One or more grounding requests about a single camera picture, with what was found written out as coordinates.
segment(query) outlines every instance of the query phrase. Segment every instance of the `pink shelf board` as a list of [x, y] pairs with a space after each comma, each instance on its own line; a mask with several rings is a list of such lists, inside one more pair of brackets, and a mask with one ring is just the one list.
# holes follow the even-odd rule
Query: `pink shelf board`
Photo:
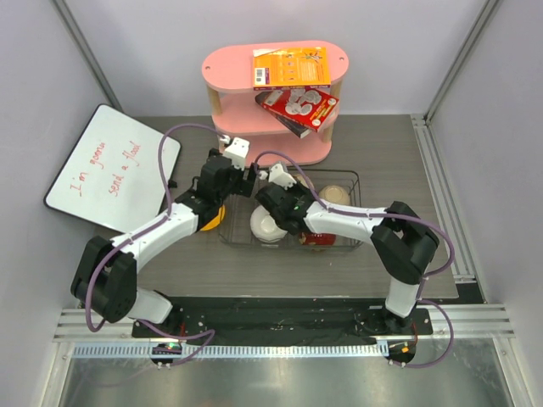
[[271, 42], [267, 44], [235, 45], [217, 49], [202, 64], [202, 75], [208, 86], [218, 92], [252, 91], [251, 70], [253, 50], [259, 48], [326, 47], [332, 83], [340, 81], [349, 68], [349, 58], [343, 49], [326, 41]]
[[[235, 93], [222, 97], [222, 114], [212, 115], [217, 130], [234, 137], [264, 136], [287, 132], [284, 125], [255, 102], [257, 93]], [[339, 106], [322, 124], [319, 132], [323, 132], [325, 128], [333, 124], [338, 117], [337, 112], [339, 112]]]
[[[315, 132], [302, 139], [292, 133], [283, 133], [267, 137], [247, 137], [247, 140], [250, 142], [248, 164], [255, 161], [256, 156], [265, 150], [285, 153], [298, 164], [316, 164], [323, 161], [332, 148], [332, 142], [323, 142], [321, 135]], [[258, 164], [267, 167], [280, 159], [281, 157], [268, 154], [263, 156]]]

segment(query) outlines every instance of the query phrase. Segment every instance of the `whiteboard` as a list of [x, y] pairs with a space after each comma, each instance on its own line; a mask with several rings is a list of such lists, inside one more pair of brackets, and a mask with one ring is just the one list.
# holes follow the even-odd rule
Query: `whiteboard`
[[[110, 229], [132, 231], [153, 219], [164, 199], [158, 147], [162, 134], [100, 105], [45, 197], [45, 204]], [[181, 144], [163, 149], [169, 179]]]

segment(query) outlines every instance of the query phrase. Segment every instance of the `black wire rack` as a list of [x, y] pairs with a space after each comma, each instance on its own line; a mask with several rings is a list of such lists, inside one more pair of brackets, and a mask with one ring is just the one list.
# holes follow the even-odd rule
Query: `black wire rack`
[[[289, 169], [293, 176], [297, 172]], [[350, 170], [310, 170], [304, 169], [305, 174], [310, 178], [317, 192], [329, 185], [336, 185], [349, 192], [350, 205], [361, 206], [360, 177]], [[347, 251], [359, 247], [362, 243], [348, 237], [336, 236], [333, 245], [304, 245], [301, 244], [300, 236], [287, 235], [279, 242], [264, 243], [253, 235], [249, 221], [251, 214], [258, 207], [255, 194], [267, 184], [267, 181], [257, 180], [251, 198], [232, 195], [226, 202], [227, 213], [224, 221], [219, 226], [219, 238], [225, 244], [233, 247], [260, 247], [260, 248], [282, 248], [299, 250], [338, 250]]]

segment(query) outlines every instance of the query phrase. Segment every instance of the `white bowl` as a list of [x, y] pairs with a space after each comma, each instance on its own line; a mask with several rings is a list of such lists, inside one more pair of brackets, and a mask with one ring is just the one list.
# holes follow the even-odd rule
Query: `white bowl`
[[287, 234], [287, 231], [279, 229], [275, 220], [262, 205], [253, 211], [250, 226], [253, 234], [264, 243], [278, 242]]

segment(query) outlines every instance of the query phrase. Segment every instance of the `reflective metal surface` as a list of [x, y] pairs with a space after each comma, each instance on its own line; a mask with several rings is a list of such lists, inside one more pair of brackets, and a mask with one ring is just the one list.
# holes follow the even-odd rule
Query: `reflective metal surface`
[[[414, 361], [435, 359], [446, 344], [419, 342]], [[443, 363], [421, 370], [379, 357], [196, 360], [169, 371], [148, 360], [72, 360], [60, 405], [513, 406], [491, 339], [458, 340]]]

